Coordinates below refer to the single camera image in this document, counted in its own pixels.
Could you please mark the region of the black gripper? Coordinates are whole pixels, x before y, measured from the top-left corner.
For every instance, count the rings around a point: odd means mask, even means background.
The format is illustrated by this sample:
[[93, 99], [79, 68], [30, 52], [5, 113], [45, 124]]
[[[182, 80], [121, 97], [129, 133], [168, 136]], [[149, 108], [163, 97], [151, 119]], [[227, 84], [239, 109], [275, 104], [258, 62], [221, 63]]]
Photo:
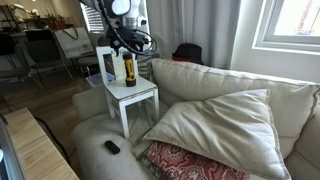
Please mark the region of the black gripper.
[[148, 54], [150, 52], [149, 49], [143, 49], [144, 45], [149, 43], [148, 39], [136, 30], [109, 28], [106, 37], [110, 40], [110, 47], [116, 53], [119, 53], [121, 47], [134, 54]]

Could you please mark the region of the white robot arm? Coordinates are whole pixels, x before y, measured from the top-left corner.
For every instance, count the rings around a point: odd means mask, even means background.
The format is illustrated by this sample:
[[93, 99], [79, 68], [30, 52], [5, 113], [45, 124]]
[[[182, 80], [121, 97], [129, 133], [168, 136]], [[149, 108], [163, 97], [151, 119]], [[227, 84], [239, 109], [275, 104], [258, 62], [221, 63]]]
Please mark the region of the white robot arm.
[[110, 46], [118, 51], [124, 47], [137, 55], [147, 55], [144, 50], [148, 39], [139, 27], [147, 24], [147, 19], [140, 14], [140, 0], [79, 0], [81, 3], [101, 13], [108, 25], [107, 37]]

